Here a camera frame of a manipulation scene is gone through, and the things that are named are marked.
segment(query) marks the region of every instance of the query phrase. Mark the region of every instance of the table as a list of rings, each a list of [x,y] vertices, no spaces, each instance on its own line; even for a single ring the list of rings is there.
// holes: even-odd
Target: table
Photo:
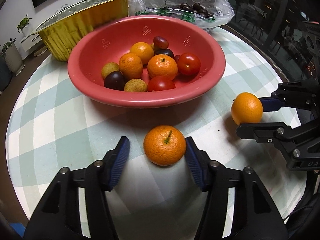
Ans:
[[[131,141],[130,155],[118,186],[107,192],[120,239],[193,239],[207,193],[193,183],[184,158],[165,168],[146,159],[144,136],[160,124],[192,136],[199,149],[229,168],[252,166],[281,215],[288,215],[303,194],[306,173],[287,171],[272,145],[237,138],[230,116],[237,94],[268,96],[281,80],[261,55],[233,34],[216,28],[212,36],[226,55],[223,78],[205,95],[165,108],[127,109],[95,102],[72,85],[67,64],[49,56],[19,96],[6,135],[9,173],[27,217],[61,167],[87,167],[125,135]],[[263,121],[300,125],[295,109],[289,108],[264,113]],[[225,236],[231,231],[233,195],[230,189]],[[88,236],[83,190],[79,200],[82,230]]]

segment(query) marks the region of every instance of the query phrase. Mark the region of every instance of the gold foil container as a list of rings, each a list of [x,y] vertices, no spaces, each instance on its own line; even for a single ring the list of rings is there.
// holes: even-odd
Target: gold foil container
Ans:
[[[129,0],[83,0],[41,23],[38,33],[52,55],[68,61],[72,49],[89,32],[112,20],[128,16]]]

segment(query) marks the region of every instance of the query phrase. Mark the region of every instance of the orange stem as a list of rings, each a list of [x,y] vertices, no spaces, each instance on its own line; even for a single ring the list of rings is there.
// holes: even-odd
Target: orange stem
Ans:
[[[170,139],[171,134],[172,134],[172,130],[169,132],[168,137],[164,140],[164,143],[169,144],[169,139]]]

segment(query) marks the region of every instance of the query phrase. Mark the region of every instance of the white cabinet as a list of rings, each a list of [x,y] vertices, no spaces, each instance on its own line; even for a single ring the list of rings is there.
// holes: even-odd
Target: white cabinet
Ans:
[[[20,41],[20,44],[25,51],[28,51],[32,46],[36,45],[40,41],[41,37],[39,36],[39,34],[29,34]]]

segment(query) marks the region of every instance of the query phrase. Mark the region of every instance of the tomato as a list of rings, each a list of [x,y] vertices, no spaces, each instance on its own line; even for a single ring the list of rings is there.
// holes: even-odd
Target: tomato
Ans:
[[[196,55],[183,53],[177,62],[177,66],[181,74],[189,76],[199,72],[201,63]]]
[[[162,91],[176,88],[173,81],[167,76],[156,76],[148,83],[148,92]]]

